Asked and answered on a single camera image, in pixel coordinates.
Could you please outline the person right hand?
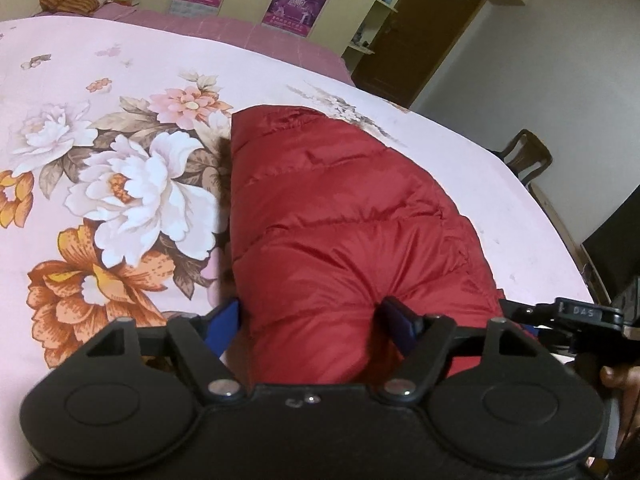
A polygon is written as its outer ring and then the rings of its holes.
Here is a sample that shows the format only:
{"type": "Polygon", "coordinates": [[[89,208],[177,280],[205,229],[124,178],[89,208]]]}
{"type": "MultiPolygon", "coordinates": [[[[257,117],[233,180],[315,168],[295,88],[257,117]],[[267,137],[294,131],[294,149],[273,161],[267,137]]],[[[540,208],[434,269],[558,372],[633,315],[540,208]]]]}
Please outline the person right hand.
{"type": "Polygon", "coordinates": [[[602,384],[606,388],[617,389],[624,393],[637,394],[640,386],[640,367],[610,367],[600,370],[602,384]]]}

